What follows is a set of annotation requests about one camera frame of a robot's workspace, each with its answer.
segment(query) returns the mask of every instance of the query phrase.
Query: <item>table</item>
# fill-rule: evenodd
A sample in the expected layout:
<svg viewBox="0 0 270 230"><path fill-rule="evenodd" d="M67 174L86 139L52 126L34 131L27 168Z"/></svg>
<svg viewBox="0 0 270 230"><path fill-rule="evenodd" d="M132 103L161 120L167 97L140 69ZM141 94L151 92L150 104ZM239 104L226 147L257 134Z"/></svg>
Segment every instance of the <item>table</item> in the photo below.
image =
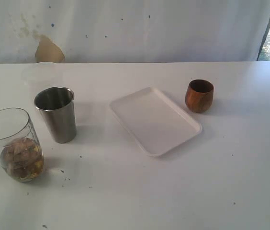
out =
<svg viewBox="0 0 270 230"><path fill-rule="evenodd" d="M0 64L0 109L29 112L47 171L22 184L0 168L0 230L270 229L270 62L59 64L75 93L78 135L67 144L51 139L27 99L27 66ZM185 108L192 79L214 84L204 114ZM143 154L109 109L149 86L203 126L159 158Z"/></svg>

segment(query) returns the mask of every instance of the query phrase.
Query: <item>white table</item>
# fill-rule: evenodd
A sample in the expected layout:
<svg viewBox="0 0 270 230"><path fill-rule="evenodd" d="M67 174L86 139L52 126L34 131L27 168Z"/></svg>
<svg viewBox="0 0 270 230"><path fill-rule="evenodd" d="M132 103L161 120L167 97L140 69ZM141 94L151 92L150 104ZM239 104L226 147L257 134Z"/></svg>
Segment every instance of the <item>white table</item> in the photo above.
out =
<svg viewBox="0 0 270 230"><path fill-rule="evenodd" d="M270 230L270 62L60 64L78 125L67 144L26 99L27 66L0 64L0 109L30 113L47 171L22 184L0 168L0 230ZM160 158L108 107L154 86L185 108L189 81L201 78L214 84L213 105L186 110L203 132Z"/></svg>

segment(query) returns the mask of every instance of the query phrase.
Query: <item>brown wooden cup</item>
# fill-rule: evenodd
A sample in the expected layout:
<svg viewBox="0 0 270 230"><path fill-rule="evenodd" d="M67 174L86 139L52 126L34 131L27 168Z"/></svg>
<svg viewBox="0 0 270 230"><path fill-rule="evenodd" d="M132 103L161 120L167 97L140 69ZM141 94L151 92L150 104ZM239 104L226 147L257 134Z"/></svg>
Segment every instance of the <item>brown wooden cup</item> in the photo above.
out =
<svg viewBox="0 0 270 230"><path fill-rule="evenodd" d="M213 84L206 80L193 80L186 92L186 106L195 113L202 113L211 107L213 94Z"/></svg>

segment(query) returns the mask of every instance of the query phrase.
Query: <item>cup rim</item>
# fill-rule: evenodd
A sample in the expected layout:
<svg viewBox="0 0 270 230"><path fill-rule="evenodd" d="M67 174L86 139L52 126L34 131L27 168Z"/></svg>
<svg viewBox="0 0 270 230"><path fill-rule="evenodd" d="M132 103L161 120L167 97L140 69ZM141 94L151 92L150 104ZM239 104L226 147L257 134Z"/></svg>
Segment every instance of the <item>cup rim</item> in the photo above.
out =
<svg viewBox="0 0 270 230"><path fill-rule="evenodd" d="M25 127L27 127L27 125L28 125L29 122L30 122L30 115L29 115L29 113L28 113L26 110L22 109L22 108L18 108L18 107L10 107L10 108L5 108L5 109L0 109L0 112L2 112L3 110L8 110L8 109L19 109L19 110L25 111L25 113L27 114L28 120L26 121L25 125L24 125L18 132L14 133L14 134L12 134L12 135L9 135L8 137L0 138L0 140L5 140L5 139L11 138L11 137L17 135L17 134L20 133L22 130L24 130Z"/></svg>
<svg viewBox="0 0 270 230"><path fill-rule="evenodd" d="M194 82L196 82L196 81L198 81L198 82L204 82L205 84L209 85L211 87L211 89L209 91L207 91L207 92L199 92L199 91L195 90L191 86L191 84L194 83ZM195 91L196 93L201 93L201 94L207 94L207 93L210 93L210 92L214 91L214 85L212 83L210 83L209 81L204 80L204 79L195 79L195 80L192 80L191 82L189 82L188 87L189 87L189 89Z"/></svg>
<svg viewBox="0 0 270 230"><path fill-rule="evenodd" d="M39 108L39 107L36 105L36 99L37 99L37 97L40 96L40 95L41 95L42 93L44 93L45 91L48 91L48 90L51 90L51 89L65 89L65 90L69 91L69 92L71 93L71 95L72 95L72 98L71 98L70 102L69 102L68 104L64 105L63 107L58 108L58 109L42 109L42 108ZM66 107L67 105L69 105L70 103L72 103L72 102L73 102L73 99L74 99L74 92L73 92L71 89L69 89L69 88L67 88L67 87L64 87L64 86L54 86L54 87L50 87L50 88L47 88L47 89L42 90L41 92L39 92L39 93L35 96L35 98L34 98L34 106L35 106L35 108L38 109L38 110L45 111L45 112L52 112L52 111L57 111L57 110L63 109L64 107Z"/></svg>

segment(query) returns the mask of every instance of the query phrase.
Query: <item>clear plastic cup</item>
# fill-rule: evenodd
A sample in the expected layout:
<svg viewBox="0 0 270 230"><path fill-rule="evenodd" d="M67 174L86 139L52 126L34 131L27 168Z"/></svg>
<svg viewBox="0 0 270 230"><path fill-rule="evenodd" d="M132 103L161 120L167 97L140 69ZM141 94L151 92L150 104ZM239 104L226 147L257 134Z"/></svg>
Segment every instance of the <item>clear plastic cup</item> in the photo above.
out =
<svg viewBox="0 0 270 230"><path fill-rule="evenodd" d="M21 108L0 110L0 163L5 172L20 182L39 176L43 153L29 114Z"/></svg>

